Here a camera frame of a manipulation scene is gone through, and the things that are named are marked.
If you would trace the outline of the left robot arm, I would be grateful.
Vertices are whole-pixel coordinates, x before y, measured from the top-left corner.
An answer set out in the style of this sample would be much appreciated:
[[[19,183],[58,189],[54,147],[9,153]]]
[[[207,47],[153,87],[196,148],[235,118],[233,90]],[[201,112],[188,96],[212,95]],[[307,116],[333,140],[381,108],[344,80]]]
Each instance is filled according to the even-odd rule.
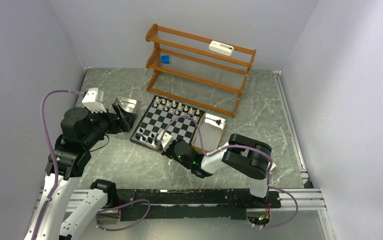
[[[85,107],[73,107],[64,113],[62,134],[50,152],[43,193],[25,239],[76,240],[100,209],[120,205],[116,184],[97,179],[80,205],[64,218],[92,158],[92,148],[107,135],[130,132],[137,119],[136,113],[124,110],[119,103],[113,103],[112,109],[93,113]]]

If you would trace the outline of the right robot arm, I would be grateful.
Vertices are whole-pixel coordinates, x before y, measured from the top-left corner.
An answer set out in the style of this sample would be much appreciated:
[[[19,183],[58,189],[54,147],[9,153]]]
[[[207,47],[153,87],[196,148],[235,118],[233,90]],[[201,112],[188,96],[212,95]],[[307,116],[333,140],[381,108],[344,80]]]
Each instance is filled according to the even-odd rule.
[[[183,139],[176,140],[168,133],[159,133],[155,143],[163,156],[202,179],[225,167],[233,168],[250,178],[249,201],[253,206],[262,207],[268,201],[273,160],[272,147],[267,143],[234,133],[222,147],[206,154],[197,152]]]

